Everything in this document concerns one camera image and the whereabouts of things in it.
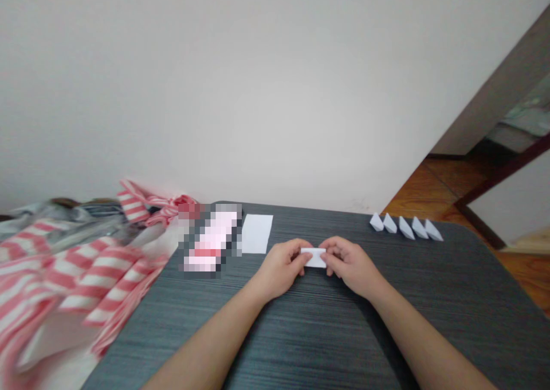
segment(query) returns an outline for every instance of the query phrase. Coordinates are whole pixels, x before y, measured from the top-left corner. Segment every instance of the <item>floor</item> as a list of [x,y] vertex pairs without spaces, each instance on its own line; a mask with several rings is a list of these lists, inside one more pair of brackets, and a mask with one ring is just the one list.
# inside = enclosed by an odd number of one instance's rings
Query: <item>floor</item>
[[550,256],[495,251],[453,203],[496,169],[487,159],[425,159],[383,211],[464,225],[487,244],[527,294],[550,317]]

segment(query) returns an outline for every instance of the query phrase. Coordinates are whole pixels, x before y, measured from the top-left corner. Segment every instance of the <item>table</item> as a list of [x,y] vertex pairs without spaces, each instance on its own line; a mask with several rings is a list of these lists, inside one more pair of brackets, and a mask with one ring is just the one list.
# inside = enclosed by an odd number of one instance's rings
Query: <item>table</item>
[[[272,214],[268,249],[332,235],[365,249],[382,274],[500,389],[550,388],[550,324],[465,227],[436,223],[445,241],[376,233],[369,215],[243,204]],[[138,389],[235,294],[264,256],[228,259],[218,279],[184,279],[172,256],[84,389]],[[323,269],[306,268],[268,304],[228,374],[227,389],[418,388],[366,300]]]

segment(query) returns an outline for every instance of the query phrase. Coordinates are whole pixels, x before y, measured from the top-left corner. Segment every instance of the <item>person's left hand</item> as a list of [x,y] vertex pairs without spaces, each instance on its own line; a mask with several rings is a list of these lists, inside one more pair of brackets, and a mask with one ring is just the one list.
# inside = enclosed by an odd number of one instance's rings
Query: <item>person's left hand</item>
[[253,290],[265,302],[286,293],[296,276],[304,275],[304,266],[313,257],[311,253],[300,254],[300,249],[311,247],[309,242],[299,238],[275,244],[250,280]]

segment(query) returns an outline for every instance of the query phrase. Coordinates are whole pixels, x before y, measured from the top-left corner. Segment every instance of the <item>red and white striped fabric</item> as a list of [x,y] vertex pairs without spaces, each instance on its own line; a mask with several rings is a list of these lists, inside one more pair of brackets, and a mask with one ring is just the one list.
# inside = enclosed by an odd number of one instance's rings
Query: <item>red and white striped fabric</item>
[[100,252],[77,286],[59,306],[59,311],[90,312],[142,256],[130,247],[109,247]]
[[126,324],[128,318],[132,315],[142,298],[147,294],[151,285],[155,282],[160,272],[163,270],[168,256],[159,257],[158,261],[154,262],[154,270],[149,273],[138,285],[125,297],[125,299],[116,308],[109,320],[104,324],[99,336],[92,347],[92,352],[101,357],[118,336],[122,327]]
[[52,231],[67,230],[67,223],[52,219],[40,219],[20,233],[0,243],[0,262],[15,260],[28,255],[50,252],[46,236]]
[[58,301],[57,295],[43,285],[40,271],[36,270],[46,262],[46,257],[36,255],[0,265],[2,388],[28,388],[28,383],[15,374],[19,354]]
[[145,221],[151,216],[145,204],[128,190],[119,192],[116,196],[120,201],[120,205],[122,205],[126,218],[131,223]]
[[[129,208],[128,211],[124,209],[126,217],[130,222],[138,222],[146,219],[147,221],[145,222],[145,225],[148,227],[161,223],[166,228],[168,227],[168,224],[170,224],[170,221],[174,217],[178,216],[180,206],[184,205],[187,207],[187,204],[197,204],[197,201],[188,195],[180,195],[179,197],[170,199],[162,198],[156,195],[145,196],[143,191],[129,180],[122,180],[120,181],[120,184],[125,188],[125,191],[119,193],[119,200],[121,201],[123,208],[125,208],[125,205],[120,198],[120,194],[124,194],[123,197],[125,198],[125,202],[128,203],[128,206],[132,206],[132,208]],[[161,209],[160,211],[154,213],[151,217],[145,216],[143,210],[141,209],[145,209],[145,204],[161,207]]]
[[103,250],[118,245],[118,241],[112,237],[101,237],[57,254],[53,264],[46,270],[44,284],[56,293],[67,295]]
[[130,268],[123,278],[107,293],[97,307],[82,322],[83,325],[103,326],[116,309],[120,307],[124,299],[138,284],[151,274],[154,266],[146,258],[142,258]]

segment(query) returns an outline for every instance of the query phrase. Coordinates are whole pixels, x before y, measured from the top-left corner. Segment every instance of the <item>clothing pile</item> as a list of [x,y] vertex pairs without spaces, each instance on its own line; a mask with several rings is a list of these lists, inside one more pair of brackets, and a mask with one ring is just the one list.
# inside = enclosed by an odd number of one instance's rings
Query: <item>clothing pile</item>
[[121,184],[118,200],[52,199],[0,222],[0,387],[80,388],[177,249],[179,206],[196,201]]

